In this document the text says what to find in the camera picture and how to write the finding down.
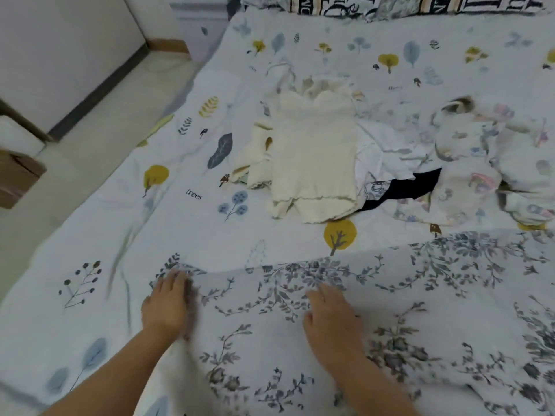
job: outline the floor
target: floor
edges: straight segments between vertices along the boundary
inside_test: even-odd
[[[150,53],[59,144],[39,154],[47,172],[13,209],[0,209],[0,301],[38,245],[125,159],[198,69],[187,54]]]

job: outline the wall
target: wall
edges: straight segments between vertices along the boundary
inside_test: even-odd
[[[143,43],[124,0],[0,0],[0,97],[48,132]]]
[[[147,39],[183,39],[170,0],[125,0]]]

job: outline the black garment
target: black garment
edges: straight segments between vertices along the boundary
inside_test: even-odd
[[[413,180],[392,180],[389,189],[379,200],[367,200],[360,209],[374,210],[386,200],[400,200],[412,198],[413,200],[431,192],[440,178],[441,168],[423,174],[415,174]]]

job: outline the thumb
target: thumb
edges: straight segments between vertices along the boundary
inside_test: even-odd
[[[305,314],[302,319],[302,328],[305,330],[305,334],[309,335],[312,332],[312,312],[309,311]]]

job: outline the pillow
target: pillow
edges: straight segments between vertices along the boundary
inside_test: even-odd
[[[309,16],[362,18],[371,21],[380,0],[244,0],[244,3],[260,9],[278,6],[286,12]]]
[[[376,19],[399,19],[415,14],[535,14],[542,8],[543,0],[382,0]]]

